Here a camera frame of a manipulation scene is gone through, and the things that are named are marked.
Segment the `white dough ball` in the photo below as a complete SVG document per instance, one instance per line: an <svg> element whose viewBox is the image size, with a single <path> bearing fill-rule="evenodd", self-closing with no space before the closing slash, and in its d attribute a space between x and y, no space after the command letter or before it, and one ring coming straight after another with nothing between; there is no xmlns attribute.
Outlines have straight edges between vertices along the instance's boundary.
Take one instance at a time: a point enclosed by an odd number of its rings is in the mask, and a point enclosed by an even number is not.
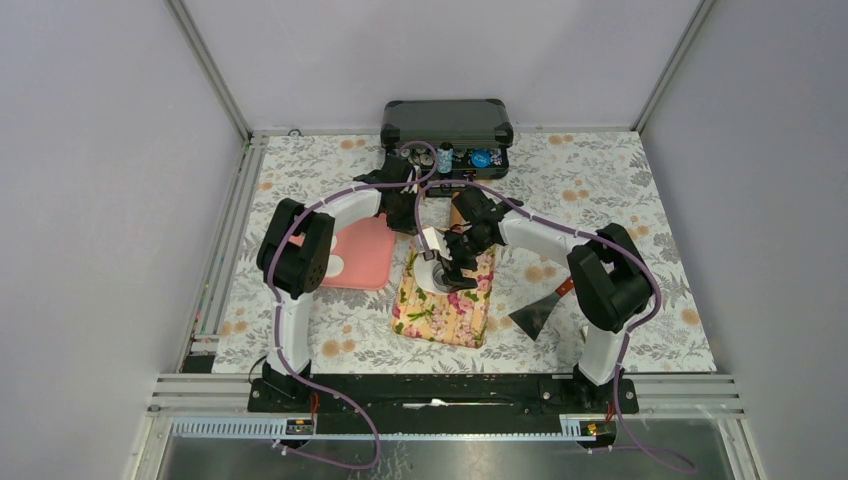
<svg viewBox="0 0 848 480"><path fill-rule="evenodd" d="M450 294L440 285L440 274L442 273L440 262L443 261L440 255L435 255L433 258L427 259L424 255L413 252L410 260L411 263L408 268L410 271L409 275L417 287L428 294Z"/></svg>

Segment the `floral yellow tray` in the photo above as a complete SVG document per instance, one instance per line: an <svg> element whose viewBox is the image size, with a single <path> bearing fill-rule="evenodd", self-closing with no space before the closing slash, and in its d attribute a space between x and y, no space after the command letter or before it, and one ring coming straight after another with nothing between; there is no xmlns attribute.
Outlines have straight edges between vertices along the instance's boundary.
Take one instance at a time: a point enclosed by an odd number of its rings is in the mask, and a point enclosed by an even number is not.
<svg viewBox="0 0 848 480"><path fill-rule="evenodd" d="M477 349L484 344L496 264L496 248L477 257L478 268L463 272L477 287L447 295L423 290L414 279L419 254L406 259L390 328L400 336Z"/></svg>

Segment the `wooden double-ended rolling pin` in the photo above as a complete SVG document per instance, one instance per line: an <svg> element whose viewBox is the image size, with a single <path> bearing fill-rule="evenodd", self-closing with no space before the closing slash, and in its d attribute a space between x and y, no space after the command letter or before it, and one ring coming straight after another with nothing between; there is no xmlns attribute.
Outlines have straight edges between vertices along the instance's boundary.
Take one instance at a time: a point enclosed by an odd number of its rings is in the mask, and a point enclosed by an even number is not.
<svg viewBox="0 0 848 480"><path fill-rule="evenodd" d="M461 231L469 225L469 222L464 215L464 199L464 192L455 192L451 197L448 225L451 231Z"/></svg>

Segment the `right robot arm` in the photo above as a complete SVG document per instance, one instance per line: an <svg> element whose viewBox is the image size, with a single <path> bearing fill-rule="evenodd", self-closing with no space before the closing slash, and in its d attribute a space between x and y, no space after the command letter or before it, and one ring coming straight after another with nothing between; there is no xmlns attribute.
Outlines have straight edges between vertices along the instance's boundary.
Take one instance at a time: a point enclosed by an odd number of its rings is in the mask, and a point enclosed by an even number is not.
<svg viewBox="0 0 848 480"><path fill-rule="evenodd" d="M589 323L576 365L583 378L575 402L597 412L613 398L611 382L622 370L632 331L657 315L662 293L626 229L610 223L595 232L578 230L522 206L489 187L465 183L453 201L468 222L461 231L416 226L418 285L448 294L475 286L461 270L493 245L524 249L562 265Z"/></svg>

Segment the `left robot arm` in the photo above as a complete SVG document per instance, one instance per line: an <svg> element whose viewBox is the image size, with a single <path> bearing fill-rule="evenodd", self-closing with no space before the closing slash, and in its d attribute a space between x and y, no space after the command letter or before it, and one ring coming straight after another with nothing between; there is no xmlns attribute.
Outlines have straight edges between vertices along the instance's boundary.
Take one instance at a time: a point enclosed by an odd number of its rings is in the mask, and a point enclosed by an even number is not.
<svg viewBox="0 0 848 480"><path fill-rule="evenodd" d="M339 229L383 214L401 232L415 230L417 187L433 176L398 158L359 175L340 191L306 205L280 201L257 255L257 267L273 298L269 352L261 380L288 411L309 401L311 355L308 324L313 292L328 273L332 237Z"/></svg>

